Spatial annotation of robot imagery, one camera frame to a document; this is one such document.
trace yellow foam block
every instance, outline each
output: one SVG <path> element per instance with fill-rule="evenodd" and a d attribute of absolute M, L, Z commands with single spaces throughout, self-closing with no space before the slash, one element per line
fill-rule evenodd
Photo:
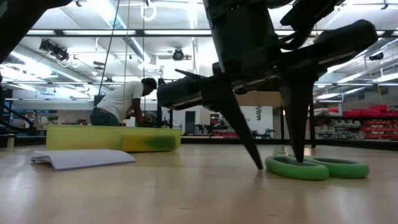
<path fill-rule="evenodd" d="M 126 152 L 174 151 L 181 130 L 54 124 L 47 128 L 47 150 L 114 149 Z"/>

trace green ring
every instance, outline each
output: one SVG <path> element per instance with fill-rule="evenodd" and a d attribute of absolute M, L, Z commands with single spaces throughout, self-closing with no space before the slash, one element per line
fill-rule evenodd
<path fill-rule="evenodd" d="M 369 165 L 362 162 L 322 157 L 306 158 L 305 160 L 324 165 L 328 168 L 331 177 L 363 179 L 369 175 Z"/>
<path fill-rule="evenodd" d="M 329 171 L 325 166 L 309 161 L 298 163 L 288 156 L 268 157 L 266 167 L 270 172 L 292 179 L 326 180 L 329 178 Z"/>

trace floor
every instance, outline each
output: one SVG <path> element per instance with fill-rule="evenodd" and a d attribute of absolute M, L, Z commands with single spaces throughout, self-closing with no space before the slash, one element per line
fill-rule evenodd
<path fill-rule="evenodd" d="M 366 180 L 290 180 L 259 172 L 239 145 L 182 145 L 135 164 L 55 172 L 31 150 L 0 152 L 1 223 L 375 224 L 398 220 L 398 153 L 319 146 L 367 161 Z M 259 146 L 262 157 L 282 146 Z"/>

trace ceiling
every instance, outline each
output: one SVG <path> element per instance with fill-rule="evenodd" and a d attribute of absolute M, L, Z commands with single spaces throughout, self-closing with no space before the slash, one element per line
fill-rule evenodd
<path fill-rule="evenodd" d="M 143 9 L 143 16 L 146 17 L 146 21 L 144 21 L 141 15 L 144 1 L 120 0 L 117 29 L 161 29 L 163 32 L 165 32 L 164 30 L 177 32 L 176 29 L 209 29 L 205 10 L 200 0 L 152 0 L 149 2 L 151 7 Z M 317 24 L 317 29 L 336 29 L 359 19 L 367 19 L 376 26 L 377 30 L 396 30 L 398 28 L 398 0 L 388 0 L 387 2 L 389 7 L 382 10 L 384 1 L 347 0 L 344 6 L 337 7 L 333 13 L 322 19 Z M 14 62 L 2 65 L 4 81 L 15 82 L 15 84 L 7 85 L 6 88 L 29 91 L 32 95 L 31 98 L 86 98 L 89 100 L 98 94 L 100 86 L 95 82 L 101 81 L 103 73 L 103 70 L 95 69 L 97 65 L 93 64 L 94 61 L 106 62 L 104 81 L 107 78 L 112 78 L 118 83 L 140 80 L 143 77 L 182 78 L 183 75 L 175 72 L 175 68 L 198 72 L 205 76 L 212 75 L 211 64 L 216 62 L 218 57 L 211 37 L 193 38 L 189 35 L 173 36 L 170 34 L 162 37 L 131 38 L 119 35 L 110 38 L 110 35 L 98 34 L 96 36 L 92 32 L 90 36 L 44 35 L 46 32 L 53 32 L 52 30 L 64 30 L 64 33 L 70 30 L 69 32 L 75 34 L 79 33 L 79 30 L 86 30 L 85 32 L 88 29 L 109 30 L 114 22 L 118 3 L 117 0 L 81 0 L 79 1 L 81 7 L 73 2 L 65 7 L 48 10 L 29 32 L 39 35 L 24 37 L 14 50 L 13 56 L 16 57 Z M 290 30 L 289 27 L 282 27 L 279 23 L 290 8 L 291 6 L 284 6 L 270 10 L 275 29 Z M 39 50 L 43 39 L 48 39 L 51 43 L 66 48 L 70 60 L 58 62 L 55 57 Z M 313 39 L 309 38 L 305 45 L 312 42 Z M 329 84 L 340 82 L 344 78 L 373 67 L 385 68 L 386 74 L 394 73 L 395 67 L 393 66 L 396 64 L 396 53 L 398 53 L 397 44 L 398 42 L 394 42 L 393 38 L 380 38 L 379 42 L 365 52 L 363 57 L 330 68 L 329 72 L 318 81 L 320 84 L 315 86 L 316 96 L 359 88 L 355 86 L 344 86 L 343 88 Z M 172 60 L 171 55 L 176 48 L 181 48 L 185 55 L 189 55 L 189 60 Z M 372 62 L 368 59 L 370 55 L 380 51 L 384 53 L 383 60 Z M 29 63 L 25 61 L 25 65 L 18 65 L 15 62 L 18 58 L 30 61 Z M 376 69 L 371 73 L 358 75 L 356 78 L 349 78 L 348 81 L 341 83 L 368 83 L 369 80 L 380 77 L 381 71 Z M 101 90 L 107 92 L 115 86 L 117 83 L 116 85 L 106 83 Z M 155 93 L 147 98 L 155 99 Z"/>

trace white t-shirt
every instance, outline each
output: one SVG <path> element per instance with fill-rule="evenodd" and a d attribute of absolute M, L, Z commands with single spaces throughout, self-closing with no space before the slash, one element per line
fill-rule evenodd
<path fill-rule="evenodd" d="M 139 81 L 128 82 L 125 86 L 125 89 L 124 86 L 119 86 L 105 95 L 97 104 L 97 108 L 112 113 L 119 121 L 122 121 L 126 115 L 126 111 L 132 105 L 132 99 L 141 99 L 142 91 L 144 90 L 144 85 Z"/>

